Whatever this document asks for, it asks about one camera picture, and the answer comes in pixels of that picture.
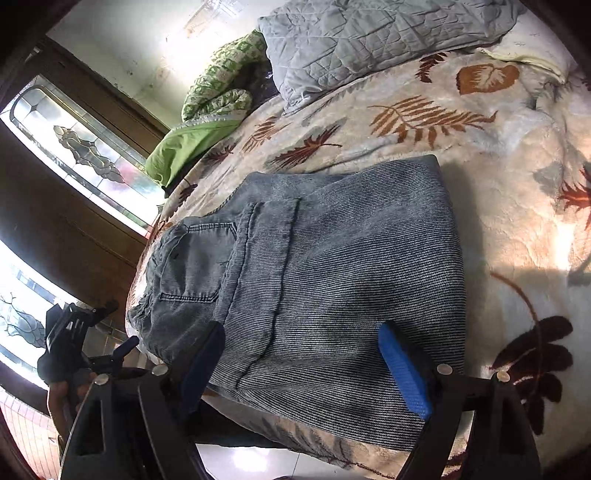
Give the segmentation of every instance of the striped fabric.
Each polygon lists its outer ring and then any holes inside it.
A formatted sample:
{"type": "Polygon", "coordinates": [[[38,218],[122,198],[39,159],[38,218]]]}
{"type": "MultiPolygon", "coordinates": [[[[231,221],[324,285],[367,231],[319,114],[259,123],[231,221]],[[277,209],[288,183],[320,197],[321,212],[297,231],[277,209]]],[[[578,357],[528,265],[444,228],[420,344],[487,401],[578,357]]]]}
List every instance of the striped fabric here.
{"type": "Polygon", "coordinates": [[[378,350],[396,322],[463,366],[462,254],[432,155],[356,174],[250,174],[216,212],[163,235],[129,321],[170,362],[208,322],[227,398],[362,442],[410,450],[422,421],[378,350]]]}

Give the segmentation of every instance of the beige blanket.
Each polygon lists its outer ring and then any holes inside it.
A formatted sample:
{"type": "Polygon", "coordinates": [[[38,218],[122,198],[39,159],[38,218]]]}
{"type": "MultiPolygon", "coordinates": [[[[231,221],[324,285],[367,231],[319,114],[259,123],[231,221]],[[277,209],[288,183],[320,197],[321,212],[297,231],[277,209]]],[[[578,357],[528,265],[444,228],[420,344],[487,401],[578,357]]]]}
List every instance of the beige blanket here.
{"type": "MultiPolygon", "coordinates": [[[[464,252],[467,373],[509,372],[551,465],[591,441],[591,93],[576,75],[560,87],[549,79],[452,52],[374,73],[293,116],[281,116],[276,97],[199,161],[152,241],[218,207],[252,171],[342,173],[435,154],[464,252]]],[[[128,308],[145,287],[149,253],[128,308]]],[[[372,478],[394,478],[407,455],[208,401],[272,440],[372,478]]],[[[458,468],[466,435],[447,471],[458,468]]]]}

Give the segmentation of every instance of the silver bolt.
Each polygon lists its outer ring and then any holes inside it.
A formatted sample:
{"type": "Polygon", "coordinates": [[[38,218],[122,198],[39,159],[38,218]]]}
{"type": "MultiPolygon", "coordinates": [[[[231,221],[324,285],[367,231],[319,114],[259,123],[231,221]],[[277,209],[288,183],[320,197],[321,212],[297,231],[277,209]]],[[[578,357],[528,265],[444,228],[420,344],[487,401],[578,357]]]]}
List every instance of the silver bolt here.
{"type": "Polygon", "coordinates": [[[95,384],[97,385],[105,385],[109,381],[108,374],[100,374],[98,377],[95,378],[95,384]]]}
{"type": "Polygon", "coordinates": [[[448,364],[439,364],[437,366],[437,371],[442,375],[451,375],[453,372],[453,368],[450,367],[448,364]]]}
{"type": "Polygon", "coordinates": [[[507,372],[497,372],[496,379],[499,382],[507,383],[509,380],[511,380],[511,377],[509,376],[509,374],[507,372]]]}
{"type": "Polygon", "coordinates": [[[156,375],[156,377],[161,377],[162,375],[166,375],[168,373],[168,367],[164,364],[156,365],[152,369],[152,375],[156,375]]]}

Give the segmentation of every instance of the white floor tile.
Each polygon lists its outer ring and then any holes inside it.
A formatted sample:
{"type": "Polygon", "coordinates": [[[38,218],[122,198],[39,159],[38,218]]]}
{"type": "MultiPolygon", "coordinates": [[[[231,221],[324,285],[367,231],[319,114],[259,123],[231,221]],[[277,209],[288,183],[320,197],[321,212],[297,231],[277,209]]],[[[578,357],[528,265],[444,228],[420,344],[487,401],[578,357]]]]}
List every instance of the white floor tile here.
{"type": "Polygon", "coordinates": [[[216,480],[273,480],[291,476],[298,454],[284,449],[197,445],[205,468],[216,480]]]}
{"type": "Polygon", "coordinates": [[[293,480],[363,480],[365,477],[351,473],[336,465],[329,465],[308,455],[300,454],[293,480]]]}

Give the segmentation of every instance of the gray quilted pillow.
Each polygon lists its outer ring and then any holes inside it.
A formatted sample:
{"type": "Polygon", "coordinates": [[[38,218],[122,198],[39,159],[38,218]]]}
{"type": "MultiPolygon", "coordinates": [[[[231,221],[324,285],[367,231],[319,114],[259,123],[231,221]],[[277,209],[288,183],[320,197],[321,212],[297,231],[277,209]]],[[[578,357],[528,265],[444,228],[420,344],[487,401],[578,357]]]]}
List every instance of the gray quilted pillow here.
{"type": "Polygon", "coordinates": [[[259,29],[293,113],[370,72],[492,43],[521,11],[512,0],[291,0],[260,18],[259,29]]]}

